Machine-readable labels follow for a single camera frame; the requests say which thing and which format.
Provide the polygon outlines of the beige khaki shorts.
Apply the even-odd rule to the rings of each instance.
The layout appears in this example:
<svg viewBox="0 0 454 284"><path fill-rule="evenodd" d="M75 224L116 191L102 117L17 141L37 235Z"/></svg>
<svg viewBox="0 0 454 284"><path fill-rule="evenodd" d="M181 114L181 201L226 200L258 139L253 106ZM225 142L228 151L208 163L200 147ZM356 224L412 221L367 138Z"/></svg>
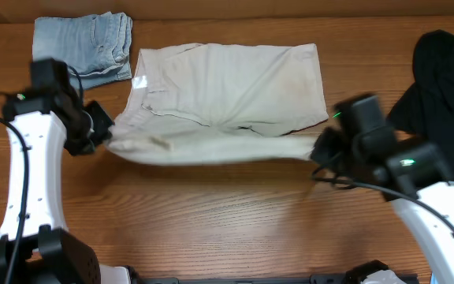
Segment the beige khaki shorts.
<svg viewBox="0 0 454 284"><path fill-rule="evenodd" d="M313 43L142 49L109 151L134 163L203 165L310 157L328 118Z"/></svg>

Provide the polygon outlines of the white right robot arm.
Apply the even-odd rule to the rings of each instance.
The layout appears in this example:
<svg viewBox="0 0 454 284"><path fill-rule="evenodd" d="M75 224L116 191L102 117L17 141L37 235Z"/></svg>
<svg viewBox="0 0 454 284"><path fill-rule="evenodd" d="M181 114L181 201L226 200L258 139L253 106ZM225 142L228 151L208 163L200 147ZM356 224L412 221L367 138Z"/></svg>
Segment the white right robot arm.
<svg viewBox="0 0 454 284"><path fill-rule="evenodd" d="M311 159L316 182L381 192L411 231L439 283L454 283L454 178L438 147L398 140L376 95L337 103L338 128L326 128Z"/></svg>

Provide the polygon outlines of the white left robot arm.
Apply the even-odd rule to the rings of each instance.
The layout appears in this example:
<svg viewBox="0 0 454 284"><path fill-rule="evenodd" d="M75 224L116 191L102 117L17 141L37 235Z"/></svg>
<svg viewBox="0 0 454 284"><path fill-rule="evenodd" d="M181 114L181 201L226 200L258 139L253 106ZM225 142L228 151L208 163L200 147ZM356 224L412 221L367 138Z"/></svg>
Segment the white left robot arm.
<svg viewBox="0 0 454 284"><path fill-rule="evenodd" d="M131 267L102 265L67 228L61 158L90 155L111 138L113 121L96 102L84 103L76 70L53 58L30 65L31 86L8 94L0 123L10 142L9 194L0 227L0 284L136 283Z"/></svg>

